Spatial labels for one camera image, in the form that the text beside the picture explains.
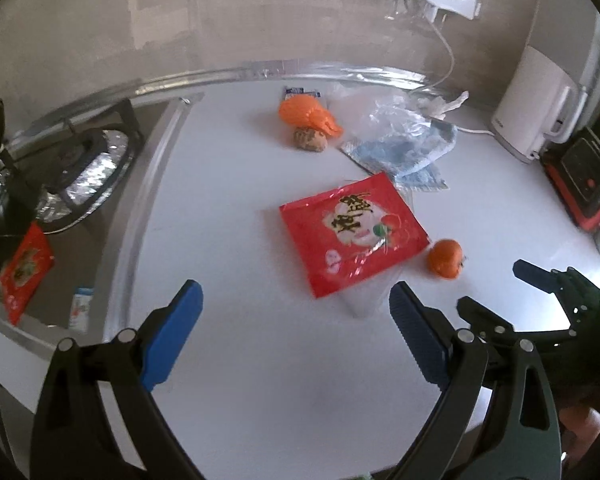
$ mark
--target power cord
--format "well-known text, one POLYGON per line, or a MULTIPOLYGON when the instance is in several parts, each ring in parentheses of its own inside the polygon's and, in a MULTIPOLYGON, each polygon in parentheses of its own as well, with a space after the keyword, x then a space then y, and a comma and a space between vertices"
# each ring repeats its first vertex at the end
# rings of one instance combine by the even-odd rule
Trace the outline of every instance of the power cord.
POLYGON ((448 72, 446 72, 446 74, 444 75, 444 77, 442 77, 438 81, 435 81, 435 82, 433 82, 431 84, 428 84, 428 85, 425 85, 425 86, 420 86, 418 88, 414 88, 413 90, 411 90, 409 92, 409 95, 413 94, 414 92, 423 92, 425 90, 429 90, 431 88, 435 88, 436 86, 442 84, 443 82, 445 82, 449 78, 449 76, 451 75, 451 73, 454 71, 454 68, 456 67, 456 56, 454 55, 454 51, 451 50, 451 46, 449 45, 448 41, 442 35, 442 32, 440 32, 440 29, 436 27, 435 23, 430 22, 429 20, 427 20, 427 22, 429 23, 429 25, 431 25, 431 28, 436 33, 436 35, 440 38, 440 41, 442 41, 442 44, 445 46, 446 51, 449 53, 449 57, 451 58, 451 64, 449 65, 449 70, 448 70, 448 72))
POLYGON ((461 128, 460 126, 456 126, 458 130, 461 132, 467 132, 468 134, 485 134, 494 137, 495 134, 490 130, 470 130, 469 128, 461 128))

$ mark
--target white electric kettle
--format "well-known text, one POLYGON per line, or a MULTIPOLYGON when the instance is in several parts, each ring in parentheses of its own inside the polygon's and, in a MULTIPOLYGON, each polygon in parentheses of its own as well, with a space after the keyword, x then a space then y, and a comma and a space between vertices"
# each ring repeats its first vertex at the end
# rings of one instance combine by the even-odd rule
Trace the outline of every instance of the white electric kettle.
POLYGON ((564 70, 527 46, 491 126, 505 148, 531 162, 548 140, 561 144, 569 139, 587 97, 564 70))

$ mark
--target white table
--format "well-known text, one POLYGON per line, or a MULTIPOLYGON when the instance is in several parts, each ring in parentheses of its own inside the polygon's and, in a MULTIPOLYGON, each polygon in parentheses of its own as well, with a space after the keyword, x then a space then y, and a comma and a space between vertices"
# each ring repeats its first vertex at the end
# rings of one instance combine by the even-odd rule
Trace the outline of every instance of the white table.
MULTIPOLYGON (((335 149, 291 146, 276 115, 283 86, 205 89, 162 178, 136 268, 133 326, 187 278, 202 284, 200 321, 154 396, 209 479, 334 480, 392 465, 439 394, 422 378, 386 301, 356 319, 336 296, 312 298, 278 206, 366 175, 335 149)), ((485 127, 471 110, 456 121, 485 127)), ((462 325, 456 301, 470 295, 519 330, 563 328, 557 301, 519 282, 513 262, 570 265, 599 283, 600 256, 540 167, 471 134, 460 135, 439 167, 451 190, 416 194, 414 212, 433 240, 462 244, 466 266, 445 282, 419 257, 402 277, 455 326, 462 325)))

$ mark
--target red packaging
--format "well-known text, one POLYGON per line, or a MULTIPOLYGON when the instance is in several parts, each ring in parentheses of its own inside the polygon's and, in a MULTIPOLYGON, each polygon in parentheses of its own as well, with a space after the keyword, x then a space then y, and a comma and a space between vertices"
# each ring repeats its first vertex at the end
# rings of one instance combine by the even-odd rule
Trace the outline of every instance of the red packaging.
POLYGON ((54 264, 51 247, 38 224, 31 224, 13 259, 0 276, 4 306, 16 325, 36 288, 54 264))
POLYGON ((429 245, 384 173, 285 204, 280 213, 316 298, 361 282, 429 245))

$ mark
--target packet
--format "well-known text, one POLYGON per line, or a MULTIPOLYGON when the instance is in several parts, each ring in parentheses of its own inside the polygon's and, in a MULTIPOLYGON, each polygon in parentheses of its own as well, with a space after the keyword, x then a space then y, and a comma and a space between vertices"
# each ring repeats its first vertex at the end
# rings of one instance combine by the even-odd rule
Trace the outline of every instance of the packet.
POLYGON ((304 88, 301 86, 285 86, 285 96, 282 100, 286 101, 294 95, 300 94, 308 94, 314 96, 315 98, 320 98, 320 92, 318 92, 317 90, 309 90, 305 92, 304 88))
POLYGON ((18 323, 27 303, 53 264, 54 256, 45 234, 33 222, 0 276, 4 306, 12 325, 18 323))
POLYGON ((93 299, 93 289, 79 286, 75 289, 74 299, 71 302, 71 313, 69 314, 69 328, 83 334, 89 328, 89 310, 93 299))
POLYGON ((415 256, 429 238, 384 173, 280 206, 316 298, 415 256))

